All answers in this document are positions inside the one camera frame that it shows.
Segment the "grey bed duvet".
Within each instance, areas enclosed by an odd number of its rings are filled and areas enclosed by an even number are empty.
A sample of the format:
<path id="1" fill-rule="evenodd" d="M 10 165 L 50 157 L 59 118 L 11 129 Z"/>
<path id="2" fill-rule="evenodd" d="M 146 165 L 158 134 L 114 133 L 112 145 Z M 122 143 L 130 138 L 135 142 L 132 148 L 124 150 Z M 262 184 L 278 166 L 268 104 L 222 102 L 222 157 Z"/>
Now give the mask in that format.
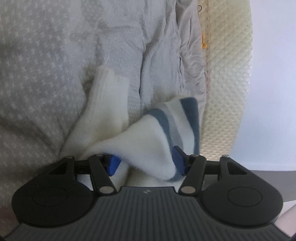
<path id="1" fill-rule="evenodd" d="M 179 95 L 206 102 L 196 1 L 1 1 L 1 235 L 14 192 L 55 162 L 100 65 L 130 81 L 131 122 Z"/>

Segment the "white blue striped sweater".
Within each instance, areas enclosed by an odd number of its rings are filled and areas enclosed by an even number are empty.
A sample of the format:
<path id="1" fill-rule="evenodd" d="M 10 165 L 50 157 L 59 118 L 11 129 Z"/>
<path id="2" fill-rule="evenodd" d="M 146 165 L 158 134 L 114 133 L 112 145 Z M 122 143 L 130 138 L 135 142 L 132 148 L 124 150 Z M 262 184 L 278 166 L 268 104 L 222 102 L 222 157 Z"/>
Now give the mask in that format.
<path id="1" fill-rule="evenodd" d="M 121 159 L 111 177 L 116 188 L 173 186 L 184 177 L 173 163 L 175 146 L 199 154 L 199 110 L 195 97 L 158 103 L 129 123 L 129 80 L 106 66 L 97 68 L 86 107 L 60 152 L 85 160 L 96 154 Z"/>

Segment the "cream quilted headboard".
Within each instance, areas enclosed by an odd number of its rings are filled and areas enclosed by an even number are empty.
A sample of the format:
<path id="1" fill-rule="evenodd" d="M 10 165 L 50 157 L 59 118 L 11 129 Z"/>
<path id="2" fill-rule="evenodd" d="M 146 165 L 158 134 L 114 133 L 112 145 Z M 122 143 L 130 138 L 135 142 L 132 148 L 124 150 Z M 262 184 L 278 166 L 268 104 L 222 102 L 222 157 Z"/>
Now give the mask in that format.
<path id="1" fill-rule="evenodd" d="M 252 61 L 249 1 L 199 1 L 205 46 L 207 101 L 201 155 L 217 161 L 229 154 L 242 121 Z"/>

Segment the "yellow cloth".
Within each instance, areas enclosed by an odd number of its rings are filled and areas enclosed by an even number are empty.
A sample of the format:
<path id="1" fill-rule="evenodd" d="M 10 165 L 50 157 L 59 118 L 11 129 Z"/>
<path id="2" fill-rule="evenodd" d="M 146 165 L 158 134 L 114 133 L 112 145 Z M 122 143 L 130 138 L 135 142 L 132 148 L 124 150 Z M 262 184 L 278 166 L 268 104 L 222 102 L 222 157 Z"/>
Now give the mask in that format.
<path id="1" fill-rule="evenodd" d="M 206 38 L 205 38 L 205 35 L 203 33 L 201 34 L 201 37 L 202 37 L 201 46 L 202 46 L 202 50 L 204 50 L 204 49 L 207 48 Z"/>

